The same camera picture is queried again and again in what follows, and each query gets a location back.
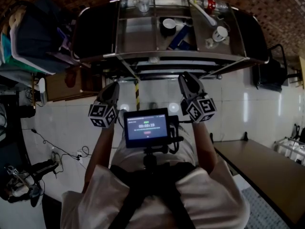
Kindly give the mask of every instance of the wire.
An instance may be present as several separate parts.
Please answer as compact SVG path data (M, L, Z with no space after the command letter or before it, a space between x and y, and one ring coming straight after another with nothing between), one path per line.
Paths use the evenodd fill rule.
M179 128L178 125L173 125L173 128L171 128L171 135L173 136L173 138L174 138L174 137L177 138L177 137L179 136L178 128ZM175 154L175 153L178 152L178 150L179 150L179 141L174 142L174 143L173 143L173 147L174 147L174 150L168 148L168 149L169 149L169 152L170 152L171 154Z
M122 138L123 138L123 135L124 135L124 127L122 126L122 124L121 124L121 122L120 122L120 119L118 118L118 121L119 121L119 124L120 124L120 126L122 127L122 129L123 129L123 132L122 132Z
M26 91L25 91L25 97L28 99L28 101L32 104L33 103L33 93L32 93L32 89L31 88L28 88Z
M81 148L81 150L82 150L83 153L86 155L86 156L82 156L83 158L86 158L86 157L88 157L88 156L91 156L91 154L89 154L89 148L88 148L87 146L83 146L83 147Z
M83 152L86 156L81 156L81 155L75 156L75 155L69 154L67 151L63 150L63 149L60 148L60 147L55 146L53 143L51 143L51 142L49 142L48 140L46 140L46 139L45 139L41 134L39 134L35 129L27 128L27 129L22 129L22 130L31 130L33 133L39 135L39 136L43 139L43 142L42 142L43 144L49 143L49 144L51 144L53 147L55 147L55 148L61 150L62 152L64 152L64 154L62 154L61 157L60 157L62 170L61 170L61 171L58 171L58 172L53 171L53 173L55 174L55 176L56 176L58 173L61 173L61 172L64 171L63 161L62 161L62 157L63 157L64 155L68 155L68 156L70 156L72 159L76 159L79 163L80 163L80 157L86 158L86 157L92 155L92 154L90 154L90 150L89 150L88 146L83 146L83 147L81 148L82 152ZM55 153L54 151L52 152L52 155L54 156L54 158L55 158L56 155L60 156L58 153Z
M79 163L80 163L80 161L79 161ZM81 163L80 163L80 165L81 165L82 167L84 167L84 169L85 169L85 170L87 170L87 169L86 169L86 167L85 167L85 166L83 166Z
M193 123L192 120L183 120L183 121L179 121L179 123Z
M120 119L118 118L118 121L119 121L119 124L120 126L122 127L122 129L124 130L124 127L122 126L121 122L120 122Z

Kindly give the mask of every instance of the display screen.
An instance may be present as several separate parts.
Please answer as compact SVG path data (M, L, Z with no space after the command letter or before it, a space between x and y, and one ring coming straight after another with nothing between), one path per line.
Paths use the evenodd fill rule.
M164 114L127 118L129 140L167 136Z

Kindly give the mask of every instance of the yellow black striped pole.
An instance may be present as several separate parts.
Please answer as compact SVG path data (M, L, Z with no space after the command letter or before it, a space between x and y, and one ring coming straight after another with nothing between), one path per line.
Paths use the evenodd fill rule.
M134 84L135 84L135 99L137 102L137 111L139 111L140 110L139 82L135 81Z

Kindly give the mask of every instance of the floor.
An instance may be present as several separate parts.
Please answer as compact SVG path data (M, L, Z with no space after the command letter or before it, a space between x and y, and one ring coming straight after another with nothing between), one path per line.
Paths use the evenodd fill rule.
M46 229L42 205L33 208L30 201L10 204L0 199L0 228Z
M304 91L293 85L283 87L281 94L257 90L250 79L250 69L244 69L224 74L222 80L202 80L218 111L206 125L215 141L241 139L247 131L250 139L272 147L275 140L291 135L294 123L303 126ZM119 108L136 110L134 89L133 83L120 84ZM179 115L180 120L188 119L179 108L182 95L177 80L140 82L139 91L141 109L156 102L159 108L170 106L169 113ZM91 153L101 132L87 117L93 101L91 97L37 107L33 118L21 120L22 128L35 128L45 139L70 153L76 154L83 145L88 146ZM184 124L184 128L193 135L190 124ZM30 130L24 130L23 135L32 164L50 157L52 145L42 143L41 137ZM116 124L113 147L118 146L121 136L122 128ZM83 159L84 167L88 162L89 158ZM64 172L57 178L53 173L44 177L46 194L59 201L67 190L82 190L85 174L85 168L68 156L63 158L63 167Z

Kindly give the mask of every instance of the white container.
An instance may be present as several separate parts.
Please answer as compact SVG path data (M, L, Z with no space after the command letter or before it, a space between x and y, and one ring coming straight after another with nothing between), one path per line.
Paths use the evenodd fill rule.
M212 38L215 42L221 42L228 36L228 30L223 26L218 26L213 32Z

